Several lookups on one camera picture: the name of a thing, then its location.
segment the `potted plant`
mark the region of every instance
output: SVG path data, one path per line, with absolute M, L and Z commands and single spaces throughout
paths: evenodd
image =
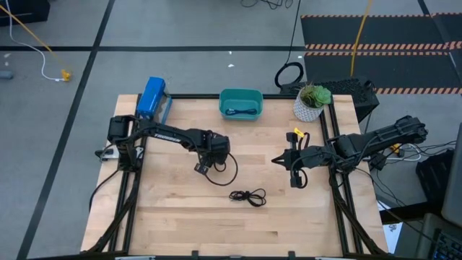
M 308 84 L 297 95 L 294 104 L 295 116 L 304 122 L 317 119 L 324 105 L 331 103 L 331 91 L 323 86 Z

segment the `gray floor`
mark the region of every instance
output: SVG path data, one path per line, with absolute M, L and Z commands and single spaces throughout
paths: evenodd
M 107 2 L 51 1 L 49 21 L 30 28 L 52 46 L 91 46 Z M 426 2 L 431 12 L 462 12 L 460 1 Z M 303 0 L 300 14 L 361 14 L 366 4 L 367 0 Z M 102 46 L 287 46 L 295 7 L 270 10 L 260 3 L 245 9 L 239 0 L 116 0 Z M 417 0 L 375 0 L 371 9 L 371 14 L 421 13 Z M 14 35 L 33 43 L 18 26 Z M 7 28 L 0 28 L 0 36 L 0 46 L 14 45 Z M 295 45 L 302 45 L 300 26 Z M 0 52 L 0 69 L 13 71 L 15 78 L 0 81 L 0 145 L 8 149 L 0 157 L 0 259 L 15 259 L 89 53 L 59 53 L 74 70 L 70 83 L 42 78 L 38 53 L 10 52 L 4 58 L 5 54 Z M 293 53 L 291 60 L 301 55 Z M 57 77 L 61 67 L 47 57 L 46 73 Z M 174 93 L 218 93 L 226 87 L 277 93 L 273 76 L 286 57 L 285 52 L 99 52 L 29 257 L 79 252 L 100 167 L 93 152 L 105 143 L 117 95 L 141 92 L 150 76 L 164 78 Z M 287 81 L 294 76 L 295 71 L 283 75 Z M 379 100 L 371 130 L 409 114 L 427 124 L 425 144 L 456 137 L 460 95 L 379 95 Z M 406 203 L 424 200 L 414 168 L 415 162 L 400 162 L 380 173 Z M 380 191 L 378 195 L 386 196 Z

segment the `white plant pot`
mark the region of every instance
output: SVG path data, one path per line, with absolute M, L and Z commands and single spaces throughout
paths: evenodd
M 300 92 L 298 92 L 297 99 L 295 100 L 294 104 L 294 114 L 295 116 L 304 122 L 311 122 L 314 121 L 319 117 L 321 112 L 323 112 L 324 107 L 320 108 L 310 108 L 309 106 L 305 105 L 300 97 Z

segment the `teal bowl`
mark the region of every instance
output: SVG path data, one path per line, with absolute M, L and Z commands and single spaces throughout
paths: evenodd
M 255 109 L 254 115 L 248 113 L 237 113 L 227 115 L 228 109 L 235 111 L 246 111 Z M 247 89 L 225 89 L 219 94 L 219 111 L 227 120 L 256 121 L 263 110 L 263 95 L 258 90 Z

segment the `black cable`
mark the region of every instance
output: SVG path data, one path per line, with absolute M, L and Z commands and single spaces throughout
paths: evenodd
M 302 0 L 298 0 L 297 12 L 295 14 L 294 29 L 292 30 L 292 38 L 290 39 L 289 55 L 287 55 L 287 60 L 286 60 L 285 64 L 287 64 L 287 62 L 289 62 L 290 54 L 292 52 L 292 46 L 294 45 L 295 28 L 297 28 L 298 12 L 300 11 L 300 3 L 301 2 L 302 2 Z
M 368 80 L 365 84 L 369 83 L 369 87 L 370 87 L 370 94 L 371 96 L 374 95 L 374 89 L 375 89 L 375 85 L 372 81 Z M 367 122 L 366 122 L 366 128 L 364 130 L 364 133 L 366 134 L 367 133 L 367 129 L 369 128 L 369 122 L 370 122 L 370 118 L 372 116 L 372 112 L 374 112 L 373 110 L 370 111 L 369 113 L 369 116 L 367 117 Z
M 263 196 L 260 194 L 257 194 L 258 191 L 263 192 Z M 262 188 L 257 188 L 255 191 L 249 192 L 249 191 L 233 191 L 230 194 L 230 199 L 233 201 L 241 202 L 247 200 L 250 205 L 254 207 L 261 207 L 266 204 L 266 191 Z
M 435 149 L 435 148 L 438 148 L 438 147 L 443 147 L 443 146 L 446 146 L 446 145 L 455 145 L 457 142 L 457 140 L 453 140 L 453 141 L 450 141 L 450 142 L 447 142 L 447 143 L 444 143 L 444 144 L 432 144 L 432 145 L 425 145 L 425 146 L 417 146 L 416 144 L 414 144 L 416 147 L 418 147 L 419 149 L 422 149 L 422 148 L 428 148 L 428 149 Z
M 115 170 L 115 172 L 111 173 L 109 177 L 107 177 L 104 181 L 102 181 L 98 186 L 96 186 L 95 190 L 92 192 L 92 195 L 90 196 L 90 202 L 88 205 L 88 212 L 92 209 L 92 203 L 93 203 L 93 197 L 95 196 L 96 192 L 101 188 L 104 183 L 108 182 L 116 173 L 118 173 L 119 169 Z
M 224 172 L 224 171 L 226 170 L 226 163 L 223 163 L 223 165 L 224 165 L 223 169 L 218 170 L 217 164 L 214 162 L 214 168 L 215 168 L 215 170 L 216 170 L 217 172 L 219 172 L 219 173 L 222 173 L 222 172 Z
M 303 133 L 303 137 L 300 138 L 300 140 L 298 141 L 298 150 L 301 151 L 302 150 L 302 142 L 303 142 L 303 139 L 306 137 L 306 141 L 305 141 L 305 146 L 303 147 L 303 149 L 307 148 L 308 147 L 308 144 L 310 143 L 310 134 L 305 132 Z
M 289 59 L 290 59 L 290 54 L 292 53 L 292 47 L 293 47 L 293 44 L 294 44 L 294 36 L 295 36 L 295 29 L 297 28 L 297 21 L 298 21 L 298 12 L 300 11 L 300 3 L 301 3 L 302 0 L 298 0 L 298 5 L 297 5 L 297 13 L 295 14 L 295 22 L 294 22 L 294 29 L 292 31 L 292 38 L 290 40 L 290 47 L 289 47 L 289 55 L 287 55 L 287 60 L 286 62 L 284 63 L 284 65 L 282 66 L 282 68 L 279 69 L 279 71 L 276 73 L 276 76 L 274 77 L 274 84 L 278 87 L 278 88 L 281 88 L 281 84 L 279 83 L 279 75 L 281 75 L 281 73 L 287 69 L 288 67 L 290 66 L 296 66 L 298 69 L 299 69 L 299 74 L 298 74 L 298 77 L 291 83 L 291 84 L 294 84 L 294 83 L 298 83 L 302 80 L 303 78 L 303 74 L 304 74 L 304 71 L 303 71 L 303 65 L 300 63 L 300 62 L 291 62 L 291 63 L 288 63 L 289 62 Z
M 370 114 L 369 116 L 367 117 L 367 122 L 366 122 L 366 128 L 364 130 L 364 133 L 367 134 L 367 129 L 369 128 L 369 122 L 370 122 L 370 117 L 372 116 L 372 112 L 374 111 L 370 111 Z
M 425 235 L 422 231 L 416 229 L 415 227 L 413 227 L 411 224 L 409 224 L 408 222 L 404 221 L 403 219 L 401 219 L 400 217 L 396 216 L 396 214 L 394 214 L 391 210 L 387 209 L 385 207 L 385 205 L 382 204 L 381 201 L 378 201 L 377 200 L 377 203 L 379 203 L 382 208 L 384 208 L 384 210 L 386 212 L 388 212 L 391 216 L 393 216 L 394 218 L 396 218 L 399 222 L 402 222 L 403 224 L 407 225 L 408 227 L 410 227 L 412 230 L 414 230 L 415 232 L 417 232 L 418 234 L 422 235 L 424 238 L 428 239 L 432 244 L 434 245 L 437 245 L 438 242 L 436 240 L 434 240 L 433 238 L 429 237 L 428 235 Z
M 239 168 L 238 168 L 238 166 L 237 166 L 237 160 L 236 160 L 236 158 L 234 158 L 234 156 L 231 155 L 231 153 L 229 153 L 228 155 L 231 156 L 231 158 L 234 160 L 234 164 L 236 164 L 236 172 L 235 172 L 235 174 L 234 174 L 234 177 L 232 177 L 231 181 L 229 181 L 229 182 L 227 182 L 227 183 L 216 183 L 216 182 L 212 181 L 212 180 L 209 178 L 209 176 L 206 174 L 206 175 L 205 175 L 205 178 L 207 178 L 208 181 L 210 181 L 211 183 L 213 183 L 213 184 L 215 184 L 215 185 L 218 185 L 218 186 L 228 186 L 228 185 L 230 185 L 230 184 L 236 179 L 236 177 L 237 177 L 237 172 L 239 171 Z
M 382 181 L 382 179 L 380 179 L 380 175 L 379 175 L 379 170 L 376 169 L 376 175 L 377 175 L 377 179 L 378 181 L 380 182 L 380 184 L 382 184 L 382 186 L 384 186 L 386 189 L 388 189 L 388 191 L 391 193 L 391 194 L 387 194 L 389 195 L 390 197 L 392 197 L 393 199 L 395 199 L 396 203 L 398 206 L 400 207 L 403 207 L 403 206 L 407 206 L 403 201 L 401 201 L 400 199 L 398 199 L 398 197 L 395 195 L 395 193 L 391 190 L 390 187 L 388 187 L 387 185 L 384 184 L 384 182 Z
M 144 149 L 136 156 L 136 159 L 138 160 L 142 155 L 144 154 Z M 116 173 L 120 171 L 119 169 L 115 170 L 115 172 L 111 173 L 106 179 L 104 179 L 104 181 L 102 181 L 100 184 L 98 184 L 98 186 L 96 186 L 95 190 L 92 192 L 92 195 L 90 196 L 90 202 L 88 203 L 88 211 L 90 211 L 92 209 L 92 203 L 93 203 L 93 197 L 95 196 L 95 194 L 97 193 L 97 191 L 106 183 L 108 182 L 112 177 L 114 177 L 116 175 Z
M 233 116 L 233 115 L 237 115 L 237 114 L 240 114 L 240 113 L 244 113 L 244 114 L 248 114 L 248 115 L 256 115 L 257 110 L 255 108 L 251 108 L 251 109 L 247 109 L 247 110 L 238 110 L 238 109 L 228 108 L 225 111 L 225 114 L 227 116 Z
M 382 183 L 382 185 L 384 185 L 393 195 L 392 195 L 392 194 L 389 194 L 389 193 L 387 193 L 387 192 L 385 192 L 385 191 L 378 185 L 378 183 L 377 183 L 376 181 L 374 181 L 374 178 L 373 178 L 373 176 L 372 176 L 370 173 L 368 173 L 367 171 L 365 171 L 365 170 L 363 170 L 363 169 L 359 169 L 359 168 L 355 168 L 355 170 L 359 170 L 359 171 L 365 173 L 365 174 L 370 178 L 370 180 L 372 181 L 372 184 L 376 184 L 377 187 L 378 187 L 384 194 L 389 195 L 390 197 L 394 198 L 394 199 L 396 200 L 396 202 L 400 201 L 404 206 L 406 206 L 406 204 L 405 204 L 404 202 L 402 202 L 400 199 L 398 199 L 398 198 L 396 197 L 396 195 L 391 191 L 391 189 L 390 189 L 388 186 L 386 186 L 384 183 Z
M 243 6 L 243 7 L 248 8 L 248 7 L 254 7 L 254 6 L 257 5 L 259 2 L 263 2 L 263 3 L 267 3 L 268 6 L 269 6 L 269 8 L 270 8 L 271 10 L 276 10 L 276 9 L 278 9 L 279 7 L 282 6 L 282 2 L 283 2 L 283 1 L 284 1 L 284 0 L 278 0 L 276 3 L 274 3 L 274 2 L 269 1 L 269 0 L 254 0 L 254 2 L 253 2 L 252 4 L 245 5 L 245 4 L 244 4 L 245 0 L 240 0 L 240 5 Z M 292 6 L 293 3 L 294 3 L 293 0 L 286 0 L 285 3 L 284 3 L 284 6 L 285 6 L 287 9 L 289 9 L 289 8 Z
M 406 157 L 403 157 L 402 160 L 397 160 L 397 161 L 394 161 L 394 162 L 387 162 L 385 165 L 392 165 L 392 164 L 395 164 L 395 163 L 399 163 L 399 162 L 406 162 L 404 159 L 407 159 L 409 157 L 413 157 L 413 156 L 416 156 L 418 154 L 422 155 L 422 156 L 425 156 L 425 157 L 430 157 L 430 156 L 434 156 L 434 155 L 440 155 L 448 150 L 451 150 L 452 148 L 445 148 L 445 149 L 441 149 L 439 150 L 438 152 L 435 152 L 433 154 L 429 154 L 429 153 L 426 153 L 426 152 L 416 152 L 415 154 L 413 155 L 409 155 L 409 156 L 406 156 Z
M 107 147 L 104 147 L 103 150 L 101 150 L 101 153 L 98 155 L 96 151 L 95 154 L 100 158 L 100 163 L 103 162 L 103 156 L 106 154 L 106 152 L 109 150 L 110 147 L 112 147 L 114 144 L 109 144 Z
M 297 188 L 304 189 L 308 185 L 308 175 L 306 174 L 306 172 L 303 169 L 299 169 L 299 171 L 301 171 L 303 173 L 303 175 L 305 176 L 305 183 L 302 184 L 300 187 L 297 187 Z

